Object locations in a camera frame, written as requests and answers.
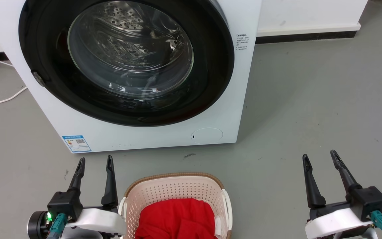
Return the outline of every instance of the white sticker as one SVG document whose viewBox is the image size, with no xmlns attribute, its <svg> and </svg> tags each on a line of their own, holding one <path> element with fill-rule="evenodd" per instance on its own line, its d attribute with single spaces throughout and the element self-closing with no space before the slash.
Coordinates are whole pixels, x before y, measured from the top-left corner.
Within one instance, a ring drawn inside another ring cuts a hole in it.
<svg viewBox="0 0 382 239">
<path fill-rule="evenodd" d="M 237 41 L 235 42 L 235 50 L 247 50 L 250 37 L 247 34 L 237 34 Z"/>
<path fill-rule="evenodd" d="M 82 135 L 63 136 L 63 139 L 72 153 L 91 152 L 91 148 L 89 148 L 88 143 Z"/>
</svg>

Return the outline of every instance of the red clothing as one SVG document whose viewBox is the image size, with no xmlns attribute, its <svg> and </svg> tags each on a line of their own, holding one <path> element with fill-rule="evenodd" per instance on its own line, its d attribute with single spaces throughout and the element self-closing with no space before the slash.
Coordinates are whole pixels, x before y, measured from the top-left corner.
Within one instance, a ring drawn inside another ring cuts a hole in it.
<svg viewBox="0 0 382 239">
<path fill-rule="evenodd" d="M 214 213 L 196 199 L 170 199 L 141 211 L 135 239 L 214 239 Z"/>
</svg>

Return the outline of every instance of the washing machine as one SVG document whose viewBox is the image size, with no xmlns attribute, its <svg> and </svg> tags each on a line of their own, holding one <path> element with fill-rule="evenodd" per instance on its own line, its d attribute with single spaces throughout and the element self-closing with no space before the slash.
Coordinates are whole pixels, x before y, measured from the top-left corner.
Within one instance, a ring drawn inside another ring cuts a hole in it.
<svg viewBox="0 0 382 239">
<path fill-rule="evenodd" d="M 0 45 L 72 153 L 233 143 L 260 8 L 0 0 Z"/>
</svg>

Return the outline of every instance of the floor stain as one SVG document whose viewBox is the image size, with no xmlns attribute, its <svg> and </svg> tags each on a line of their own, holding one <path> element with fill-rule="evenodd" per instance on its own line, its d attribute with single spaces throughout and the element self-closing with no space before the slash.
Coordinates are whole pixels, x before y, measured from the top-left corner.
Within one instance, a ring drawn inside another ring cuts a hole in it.
<svg viewBox="0 0 382 239">
<path fill-rule="evenodd" d="M 66 174 L 64 175 L 64 180 L 67 180 L 66 179 L 66 176 L 69 174 L 69 171 L 66 169 Z"/>
<path fill-rule="evenodd" d="M 186 158 L 188 158 L 188 157 L 191 157 L 191 156 L 194 156 L 194 155 L 195 155 L 195 153 L 190 153 L 190 154 L 188 154 L 187 156 L 185 156 L 184 159 L 186 159 Z"/>
</svg>

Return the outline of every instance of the brown basket rim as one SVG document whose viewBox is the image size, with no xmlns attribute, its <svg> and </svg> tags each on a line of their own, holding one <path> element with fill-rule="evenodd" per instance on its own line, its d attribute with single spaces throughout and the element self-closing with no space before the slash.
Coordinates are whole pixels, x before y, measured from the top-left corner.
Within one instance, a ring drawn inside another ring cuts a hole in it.
<svg viewBox="0 0 382 239">
<path fill-rule="evenodd" d="M 153 175 L 153 176 L 149 176 L 149 177 L 144 177 L 144 178 L 141 178 L 141 179 L 136 180 L 135 182 L 133 182 L 128 187 L 128 189 L 126 189 L 124 197 L 127 198 L 129 193 L 130 193 L 130 191 L 136 185 L 138 185 L 139 183 L 145 182 L 145 181 L 150 181 L 150 180 L 155 180 L 155 179 L 162 179 L 162 178 L 170 178 L 170 177 L 189 177 L 189 176 L 191 176 L 191 177 L 194 176 L 194 177 L 207 177 L 207 178 L 210 178 L 210 179 L 214 180 L 220 186 L 221 189 L 224 189 L 224 186 L 223 186 L 222 182 L 218 178 L 216 178 L 215 176 L 213 176 L 211 174 L 208 174 L 208 173 L 191 172 L 191 173 L 158 174 L 158 175 Z"/>
</svg>

